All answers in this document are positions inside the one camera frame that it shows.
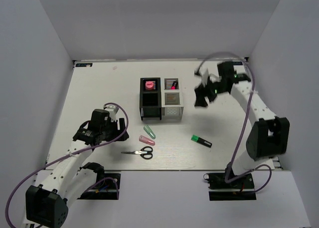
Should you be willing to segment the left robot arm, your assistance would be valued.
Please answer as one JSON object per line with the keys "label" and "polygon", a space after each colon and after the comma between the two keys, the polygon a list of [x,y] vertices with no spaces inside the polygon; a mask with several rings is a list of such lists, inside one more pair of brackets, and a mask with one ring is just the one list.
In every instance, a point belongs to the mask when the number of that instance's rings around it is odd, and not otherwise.
{"label": "left robot arm", "polygon": [[84,192],[104,185],[104,167],[85,160],[96,148],[129,138],[128,117],[116,117],[120,109],[115,103],[107,103],[102,109],[93,110],[90,120],[74,134],[65,156],[56,161],[56,167],[38,186],[27,189],[25,209],[29,221],[60,228],[73,203]]}

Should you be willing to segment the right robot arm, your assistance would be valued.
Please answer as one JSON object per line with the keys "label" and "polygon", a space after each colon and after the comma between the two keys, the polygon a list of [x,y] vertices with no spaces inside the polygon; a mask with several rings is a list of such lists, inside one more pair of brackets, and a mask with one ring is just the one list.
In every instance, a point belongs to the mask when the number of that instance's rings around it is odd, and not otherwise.
{"label": "right robot arm", "polygon": [[232,61],[217,65],[218,80],[212,81],[209,72],[197,68],[201,78],[195,87],[195,107],[206,108],[219,94],[230,94],[245,112],[244,123],[230,162],[225,169],[224,181],[237,187],[243,177],[273,157],[286,153],[290,123],[286,117],[272,112],[255,91],[250,70],[238,73]]}

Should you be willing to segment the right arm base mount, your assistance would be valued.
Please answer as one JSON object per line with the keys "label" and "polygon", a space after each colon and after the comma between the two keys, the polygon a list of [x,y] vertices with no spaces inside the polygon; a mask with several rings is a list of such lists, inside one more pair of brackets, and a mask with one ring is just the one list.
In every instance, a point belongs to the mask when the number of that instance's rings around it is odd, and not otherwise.
{"label": "right arm base mount", "polygon": [[254,201],[257,199],[251,174],[231,183],[225,182],[223,173],[206,173],[203,179],[208,183],[210,201]]}

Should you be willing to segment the pink highlighter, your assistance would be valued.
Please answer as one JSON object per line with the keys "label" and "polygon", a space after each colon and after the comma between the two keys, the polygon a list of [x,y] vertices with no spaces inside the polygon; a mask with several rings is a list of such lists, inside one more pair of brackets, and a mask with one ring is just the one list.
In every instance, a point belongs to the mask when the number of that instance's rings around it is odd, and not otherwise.
{"label": "pink highlighter", "polygon": [[174,81],[173,83],[172,83],[172,86],[171,86],[171,90],[176,90],[177,89],[177,87],[178,87],[178,82],[177,81]]}

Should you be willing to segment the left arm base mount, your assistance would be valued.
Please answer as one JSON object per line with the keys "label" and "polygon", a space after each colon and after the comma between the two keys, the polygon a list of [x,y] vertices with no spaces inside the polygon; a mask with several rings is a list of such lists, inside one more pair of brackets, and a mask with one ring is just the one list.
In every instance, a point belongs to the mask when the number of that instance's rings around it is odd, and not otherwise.
{"label": "left arm base mount", "polygon": [[104,177],[110,177],[115,180],[117,186],[111,179],[106,179],[96,185],[94,188],[84,192],[79,200],[118,200],[120,194],[120,173],[105,173]]}

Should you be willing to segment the pink glue stick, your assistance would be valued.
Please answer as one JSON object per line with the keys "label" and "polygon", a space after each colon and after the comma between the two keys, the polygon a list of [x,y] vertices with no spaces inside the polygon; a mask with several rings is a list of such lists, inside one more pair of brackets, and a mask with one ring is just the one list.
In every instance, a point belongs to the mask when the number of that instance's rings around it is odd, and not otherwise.
{"label": "pink glue stick", "polygon": [[152,91],[155,88],[155,83],[153,81],[146,81],[145,82],[145,90]]}

